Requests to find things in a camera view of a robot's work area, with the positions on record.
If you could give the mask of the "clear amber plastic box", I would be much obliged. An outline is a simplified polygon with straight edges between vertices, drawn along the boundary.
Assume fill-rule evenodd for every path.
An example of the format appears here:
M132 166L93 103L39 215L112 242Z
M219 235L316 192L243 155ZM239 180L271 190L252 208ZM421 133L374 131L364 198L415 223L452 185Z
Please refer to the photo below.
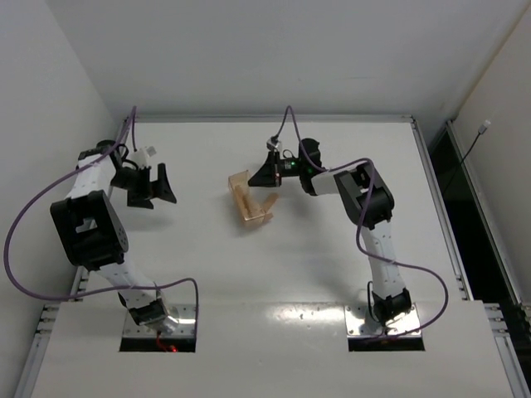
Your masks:
M248 170L239 172L228 177L228 186L231 191L236 208L239 211L242 225L248 228L258 227L273 218L271 209L264 213L262 203L252 195L248 186L250 173Z

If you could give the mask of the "wood block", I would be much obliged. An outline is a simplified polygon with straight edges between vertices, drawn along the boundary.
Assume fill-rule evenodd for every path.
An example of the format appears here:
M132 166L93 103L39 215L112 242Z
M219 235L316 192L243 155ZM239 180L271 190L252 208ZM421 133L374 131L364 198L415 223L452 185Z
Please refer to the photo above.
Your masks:
M264 213L267 213L270 211L270 209L275 205L278 198L279 198L279 195L277 193L271 193L267 196L267 198L262 203L262 209Z

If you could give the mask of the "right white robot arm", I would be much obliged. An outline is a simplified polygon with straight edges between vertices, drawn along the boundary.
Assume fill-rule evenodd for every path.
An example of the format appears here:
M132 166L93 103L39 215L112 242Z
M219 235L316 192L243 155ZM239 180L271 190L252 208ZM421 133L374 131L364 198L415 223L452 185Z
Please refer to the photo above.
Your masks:
M348 219L363 239L373 282L374 320L382 325L412 306L398 266L391 238L394 198L378 172L365 161L357 166L326 169L321 162L319 142L304 138L296 157L280 154L280 140L270 138L264 164L248 180L251 187L279 187L287 177L297 177L312 197L338 195Z

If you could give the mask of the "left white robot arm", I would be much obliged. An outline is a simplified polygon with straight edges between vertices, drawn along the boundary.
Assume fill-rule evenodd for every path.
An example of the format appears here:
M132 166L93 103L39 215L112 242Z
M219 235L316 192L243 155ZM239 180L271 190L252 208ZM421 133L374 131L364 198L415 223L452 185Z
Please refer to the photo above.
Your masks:
M113 187L123 189L128 206L149 210L155 199L175 203L166 166L158 164L157 177L151 179L149 150L141 152L134 168L124 166L117 151L108 157L103 153L103 148L80 153L73 187L65 199L51 204L52 220L72 265L117 288L136 325L168 332L178 322L156 283L131 260L127 232L108 195Z

